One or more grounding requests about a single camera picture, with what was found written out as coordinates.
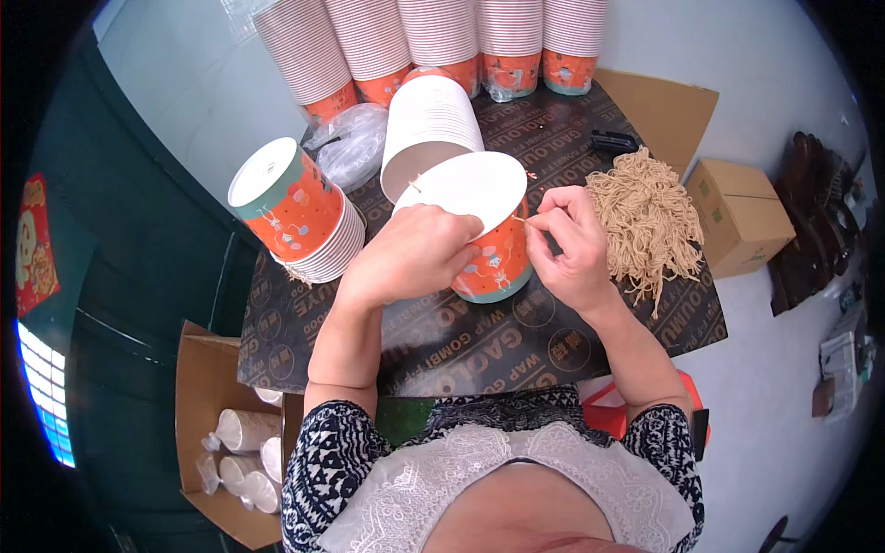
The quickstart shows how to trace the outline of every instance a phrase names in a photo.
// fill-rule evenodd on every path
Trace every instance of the bundle of twine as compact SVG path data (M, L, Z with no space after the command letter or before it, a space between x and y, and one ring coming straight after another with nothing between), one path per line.
M608 234L609 274L629 277L633 305L651 293L657 319L664 280L697 280L702 266L695 243L704 243L704 233L679 175L642 146L616 157L608 173L588 175L586 188Z

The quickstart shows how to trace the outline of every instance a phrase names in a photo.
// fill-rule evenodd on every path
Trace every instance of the woman's left hand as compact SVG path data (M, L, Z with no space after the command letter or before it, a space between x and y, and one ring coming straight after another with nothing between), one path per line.
M453 215L437 205L415 204L396 213L353 261L338 301L368 310L447 288L480 248L473 215Z

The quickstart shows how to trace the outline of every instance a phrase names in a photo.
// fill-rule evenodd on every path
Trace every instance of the cardboard box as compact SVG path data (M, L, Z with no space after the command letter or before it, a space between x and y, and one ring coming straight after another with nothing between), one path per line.
M655 159L680 178L719 101L719 92L657 77L597 68L597 81L643 138Z
M686 189L713 278L752 273L796 237L774 187L756 167L701 159Z
M213 495L204 494L196 470L196 458L204 452L200 440L215 430L221 411L281 411L262 402L252 388L236 381L239 349L239 338L217 336L185 321L175 376L175 445L184 496L221 530L254 550L282 539L279 515L247 511L240 498L229 494L223 486ZM284 396L284 470L301 427L303 409L303 396Z

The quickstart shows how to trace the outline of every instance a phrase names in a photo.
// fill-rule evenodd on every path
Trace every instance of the black plywood table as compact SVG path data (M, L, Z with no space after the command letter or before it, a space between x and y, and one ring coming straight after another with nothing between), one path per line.
M641 138L597 84L569 97L543 85L531 96L495 104L473 100L487 150L515 156L535 174L528 207L535 212L548 188L584 184L612 168L612 156L593 151L594 129ZM378 178L349 194L367 221L367 237L390 218ZM250 386L304 392L317 333L338 280L308 289L291 282L268 255L258 256L242 326L237 378ZM625 296L629 305L633 298ZM651 300L633 312L673 357L727 337L719 297L704 264L699 281L665 282L652 319ZM460 396L551 386L609 373L596 333L556 300L537 275L511 298L468 303L445 289L385 307L379 391L389 396Z

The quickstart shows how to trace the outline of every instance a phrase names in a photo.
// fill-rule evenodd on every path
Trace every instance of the stack of paper buckets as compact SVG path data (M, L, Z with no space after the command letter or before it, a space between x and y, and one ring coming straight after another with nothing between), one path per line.
M482 83L493 100L535 92L543 46L543 0L479 0Z
M289 90L318 124L357 103L322 0L280 0L253 19Z
M412 68L396 0L326 0L350 73L367 102L390 106Z
M587 94L602 46L606 0L543 2L544 84L559 94Z
M412 62L451 74L471 97L480 93L480 44L474 0L397 0Z
M357 208L293 138L255 152L231 182L227 202L273 258L305 282L340 277L366 239Z
M390 103L381 190L395 204L423 172L473 151L484 148L464 89L437 74L407 80Z

